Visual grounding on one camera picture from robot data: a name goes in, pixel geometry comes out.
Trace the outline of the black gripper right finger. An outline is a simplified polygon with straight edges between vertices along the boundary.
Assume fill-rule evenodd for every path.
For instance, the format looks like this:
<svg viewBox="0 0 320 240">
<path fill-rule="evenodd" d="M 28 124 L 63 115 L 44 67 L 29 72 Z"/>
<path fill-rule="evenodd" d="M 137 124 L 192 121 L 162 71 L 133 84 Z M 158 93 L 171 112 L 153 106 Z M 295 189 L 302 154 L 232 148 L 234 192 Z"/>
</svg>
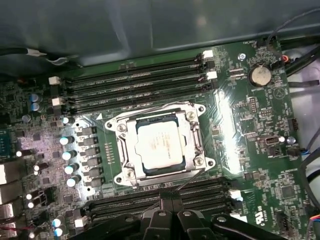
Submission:
<svg viewBox="0 0 320 240">
<path fill-rule="evenodd" d="M 284 237 L 226 214 L 207 220 L 199 211 L 185 209 L 179 192 L 174 191 L 172 203 L 184 240 L 283 240 Z"/>
</svg>

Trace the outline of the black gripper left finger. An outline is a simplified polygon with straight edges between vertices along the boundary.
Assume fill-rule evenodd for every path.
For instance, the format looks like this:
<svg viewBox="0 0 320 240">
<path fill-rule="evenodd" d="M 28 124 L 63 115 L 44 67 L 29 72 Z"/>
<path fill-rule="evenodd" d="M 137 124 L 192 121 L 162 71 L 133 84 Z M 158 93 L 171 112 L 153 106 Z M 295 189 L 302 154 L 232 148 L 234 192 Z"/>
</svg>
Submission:
<svg viewBox="0 0 320 240">
<path fill-rule="evenodd" d="M 103 223 L 94 224 L 82 232 L 83 240 L 169 240 L 173 220 L 173 192 L 159 195 L 160 209 L 146 210 L 142 216 L 130 213 Z"/>
</svg>

